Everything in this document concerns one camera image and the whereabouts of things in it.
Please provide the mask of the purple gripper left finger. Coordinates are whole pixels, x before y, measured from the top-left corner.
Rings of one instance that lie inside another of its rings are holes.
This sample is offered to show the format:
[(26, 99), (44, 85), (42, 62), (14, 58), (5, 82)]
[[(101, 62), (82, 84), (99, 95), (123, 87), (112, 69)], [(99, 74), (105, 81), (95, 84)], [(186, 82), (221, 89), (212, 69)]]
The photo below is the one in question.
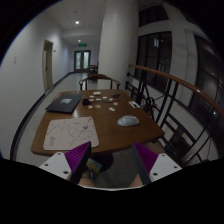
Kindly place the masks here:
[(86, 164), (91, 156), (91, 142), (86, 142), (65, 154), (68, 165), (72, 171), (70, 181), (78, 184), (86, 170)]

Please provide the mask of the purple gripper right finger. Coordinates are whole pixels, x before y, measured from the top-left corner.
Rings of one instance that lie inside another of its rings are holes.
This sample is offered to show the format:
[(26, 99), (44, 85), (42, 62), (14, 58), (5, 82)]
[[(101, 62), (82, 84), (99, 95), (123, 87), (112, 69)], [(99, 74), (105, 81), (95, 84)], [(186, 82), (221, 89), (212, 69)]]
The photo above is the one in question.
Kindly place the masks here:
[(134, 143), (132, 145), (132, 153), (135, 157), (136, 166), (142, 184), (150, 184), (151, 180), (149, 174), (158, 158), (158, 155), (139, 143)]

